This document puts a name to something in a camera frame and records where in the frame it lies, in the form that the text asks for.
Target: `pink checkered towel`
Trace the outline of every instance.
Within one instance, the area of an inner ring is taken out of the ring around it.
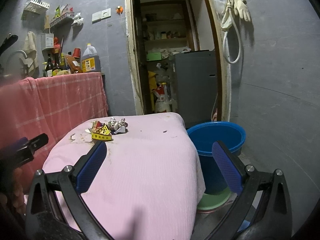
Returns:
[[[0,88],[0,148],[19,138],[46,133],[49,143],[25,164],[22,185],[28,191],[34,172],[70,130],[88,119],[107,116],[101,73],[49,78],[28,77]]]

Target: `screw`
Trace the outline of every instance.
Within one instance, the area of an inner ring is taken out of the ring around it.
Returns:
[[[246,169],[250,172],[254,171],[254,167],[252,165],[247,165]]]
[[[42,170],[36,170],[36,175],[40,176],[42,174]]]
[[[63,168],[63,170],[64,170],[65,172],[71,171],[71,170],[72,170],[72,166],[71,166],[71,165],[67,165],[67,166],[65,166],[65,167]]]
[[[281,169],[277,169],[277,170],[276,170],[276,174],[277,174],[278,176],[281,176],[281,175],[283,174],[283,172],[281,171]]]

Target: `orange clip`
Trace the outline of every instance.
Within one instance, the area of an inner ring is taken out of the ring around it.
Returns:
[[[122,6],[118,6],[118,7],[116,8],[116,11],[117,11],[117,14],[123,13],[123,7],[122,7]]]

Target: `refrigerator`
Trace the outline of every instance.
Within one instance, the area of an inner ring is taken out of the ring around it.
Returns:
[[[215,51],[175,54],[172,69],[170,86],[172,99],[177,101],[175,112],[181,115],[186,128],[210,122],[218,93]]]

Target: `doorway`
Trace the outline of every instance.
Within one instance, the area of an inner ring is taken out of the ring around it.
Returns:
[[[189,125],[212,120],[216,111],[218,120],[226,119],[222,42],[209,0],[131,1],[131,63],[132,69],[136,66],[141,112],[177,112]],[[152,90],[159,87],[166,90],[169,105],[158,103],[159,94]]]

